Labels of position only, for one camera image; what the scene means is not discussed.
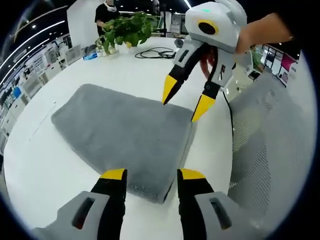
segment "person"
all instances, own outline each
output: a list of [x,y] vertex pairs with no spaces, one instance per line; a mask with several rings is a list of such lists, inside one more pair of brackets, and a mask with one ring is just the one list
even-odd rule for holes
[[104,35],[103,27],[110,20],[115,20],[120,16],[120,13],[116,6],[114,6],[113,0],[106,0],[103,4],[100,4],[95,10],[95,23],[99,36]]
[[253,68],[258,72],[262,73],[265,69],[264,65],[261,63],[262,55],[257,52],[257,45],[252,45],[250,47],[250,52],[252,54]]
[[[253,45],[283,43],[292,39],[293,34],[286,27],[280,15],[274,12],[241,29],[235,53],[243,54]],[[200,66],[206,78],[210,75],[208,63],[210,65],[214,63],[212,52],[208,52],[200,60]]]

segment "white wall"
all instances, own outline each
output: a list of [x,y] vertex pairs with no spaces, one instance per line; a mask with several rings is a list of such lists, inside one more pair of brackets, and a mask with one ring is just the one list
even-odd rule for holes
[[73,46],[85,48],[99,38],[95,16],[96,8],[103,2],[104,0],[77,0],[66,11]]

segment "potted plant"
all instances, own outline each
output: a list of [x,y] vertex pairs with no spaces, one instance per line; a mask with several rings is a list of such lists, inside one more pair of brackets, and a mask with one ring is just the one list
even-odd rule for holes
[[149,16],[141,11],[129,18],[120,16],[116,20],[110,20],[103,28],[105,34],[96,41],[96,45],[100,49],[104,48],[107,54],[111,54],[110,47],[114,49],[115,44],[125,43],[128,48],[143,44],[151,37],[154,29],[152,21],[156,19],[156,16]]

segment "black shirt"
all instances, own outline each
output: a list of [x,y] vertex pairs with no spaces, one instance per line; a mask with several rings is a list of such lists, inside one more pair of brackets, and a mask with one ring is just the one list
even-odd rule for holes
[[[120,16],[120,13],[118,10],[116,10],[115,12],[108,11],[107,6],[103,3],[96,8],[94,21],[97,22],[99,20],[103,23],[107,23],[110,20],[116,19],[119,16]],[[104,31],[100,26],[97,26],[97,29],[98,29],[99,36],[104,35]]]

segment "dark slot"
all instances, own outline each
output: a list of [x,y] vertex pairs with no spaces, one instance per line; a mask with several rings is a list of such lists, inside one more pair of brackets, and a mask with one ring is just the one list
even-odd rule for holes
[[188,52],[189,52],[189,50],[185,50],[185,51],[182,53],[181,57],[179,58],[179,62],[180,62],[180,63],[183,61],[183,59],[184,59],[185,56],[188,54]]
[[221,203],[218,201],[214,201],[214,202],[211,202],[211,205],[215,211],[216,216],[218,217],[221,229],[226,230],[230,228],[231,227],[230,218],[227,215],[227,212],[224,209],[224,207],[221,205]]
[[91,198],[87,198],[81,205],[81,207],[76,212],[74,219],[72,221],[72,225],[77,229],[82,229],[86,220],[86,217],[94,204],[95,200]]

